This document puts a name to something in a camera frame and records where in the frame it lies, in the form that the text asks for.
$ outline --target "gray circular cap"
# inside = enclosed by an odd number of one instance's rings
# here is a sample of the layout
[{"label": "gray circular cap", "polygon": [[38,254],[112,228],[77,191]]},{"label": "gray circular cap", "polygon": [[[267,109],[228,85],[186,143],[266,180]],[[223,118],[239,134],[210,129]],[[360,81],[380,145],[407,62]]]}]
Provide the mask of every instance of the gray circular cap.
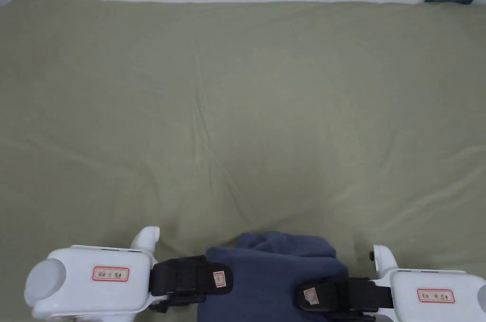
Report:
[{"label": "gray circular cap", "polygon": [[64,284],[65,266],[57,259],[46,259],[31,270],[25,283],[25,302],[34,307],[37,301],[52,296]]}]

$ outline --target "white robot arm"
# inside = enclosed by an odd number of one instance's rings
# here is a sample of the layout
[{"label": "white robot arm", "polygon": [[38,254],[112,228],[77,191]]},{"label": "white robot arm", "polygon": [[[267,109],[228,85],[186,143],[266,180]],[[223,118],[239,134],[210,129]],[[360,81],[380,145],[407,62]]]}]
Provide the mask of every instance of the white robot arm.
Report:
[{"label": "white robot arm", "polygon": [[370,259],[379,279],[308,282],[297,289],[301,309],[330,321],[486,321],[486,282],[460,270],[400,268],[375,245]]},{"label": "white robot arm", "polygon": [[145,227],[131,248],[74,245],[50,253],[27,277],[32,315],[48,321],[131,322],[150,304],[150,270],[158,227]]}]

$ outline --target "olive green fabric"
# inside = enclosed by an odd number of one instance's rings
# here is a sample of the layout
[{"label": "olive green fabric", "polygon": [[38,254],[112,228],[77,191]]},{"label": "olive green fabric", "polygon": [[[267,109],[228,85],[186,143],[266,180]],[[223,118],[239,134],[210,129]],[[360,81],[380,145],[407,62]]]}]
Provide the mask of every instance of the olive green fabric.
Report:
[{"label": "olive green fabric", "polygon": [[51,250],[146,225],[159,260],[280,230],[485,277],[485,63],[485,6],[8,4],[1,319]]}]

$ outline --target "folded blue fabric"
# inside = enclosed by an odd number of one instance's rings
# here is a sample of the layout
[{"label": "folded blue fabric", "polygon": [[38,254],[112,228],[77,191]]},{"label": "folded blue fabric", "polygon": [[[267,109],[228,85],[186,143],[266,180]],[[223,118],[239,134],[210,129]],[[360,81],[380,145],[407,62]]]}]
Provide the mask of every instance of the folded blue fabric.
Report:
[{"label": "folded blue fabric", "polygon": [[208,295],[198,305],[198,322],[323,322],[322,315],[296,306],[296,287],[309,280],[347,278],[336,250],[318,237],[243,234],[237,248],[210,248],[206,257],[228,265],[234,285],[229,294]]}]

